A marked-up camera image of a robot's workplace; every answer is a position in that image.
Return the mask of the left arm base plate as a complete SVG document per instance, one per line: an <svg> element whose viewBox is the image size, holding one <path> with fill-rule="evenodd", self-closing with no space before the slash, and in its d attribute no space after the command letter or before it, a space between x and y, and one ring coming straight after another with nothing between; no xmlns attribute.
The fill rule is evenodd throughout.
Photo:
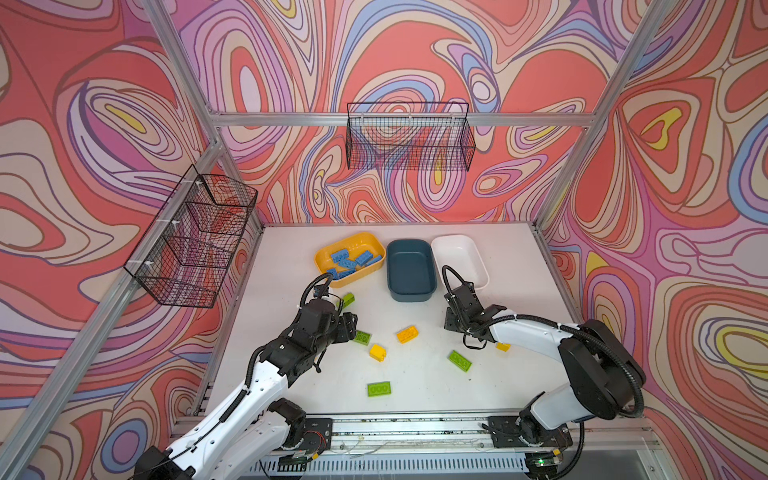
<svg viewBox="0 0 768 480"><path fill-rule="evenodd" d="M333 423L330 417L309 418L301 429L289 434L281 449L303 450L310 453L324 452L332 444Z"/></svg>

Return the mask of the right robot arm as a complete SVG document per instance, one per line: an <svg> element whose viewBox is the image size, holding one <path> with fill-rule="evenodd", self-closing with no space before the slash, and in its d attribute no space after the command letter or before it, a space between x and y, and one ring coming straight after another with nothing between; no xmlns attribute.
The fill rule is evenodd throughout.
<svg viewBox="0 0 768 480"><path fill-rule="evenodd" d="M479 349L489 343L523 347L559 361L565 370L567 382L535 396L510 426L488 427L497 439L538 447L570 422L638 418L644 413L646 375L604 324L564 324L515 314L497 304L485 307L471 283L449 287L445 300L445 328L465 340L478 340Z"/></svg>

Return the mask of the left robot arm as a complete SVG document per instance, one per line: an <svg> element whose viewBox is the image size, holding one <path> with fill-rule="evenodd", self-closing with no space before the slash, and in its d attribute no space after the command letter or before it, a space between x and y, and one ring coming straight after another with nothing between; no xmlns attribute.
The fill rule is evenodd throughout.
<svg viewBox="0 0 768 480"><path fill-rule="evenodd" d="M300 443L306 413L288 389L319 370L333 344L356 336L357 317L334 301L332 276L305 288L294 320L249 357L244 380L199 423L165 449L141 454L136 479L237 479L250 465L283 446Z"/></svg>

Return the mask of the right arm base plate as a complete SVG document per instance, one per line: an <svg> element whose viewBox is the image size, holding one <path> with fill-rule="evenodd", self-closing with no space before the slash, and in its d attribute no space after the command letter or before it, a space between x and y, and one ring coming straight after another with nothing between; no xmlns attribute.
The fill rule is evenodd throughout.
<svg viewBox="0 0 768 480"><path fill-rule="evenodd" d="M573 445L567 426L546 430L533 417L490 416L481 428L491 436L495 448L565 449Z"/></svg>

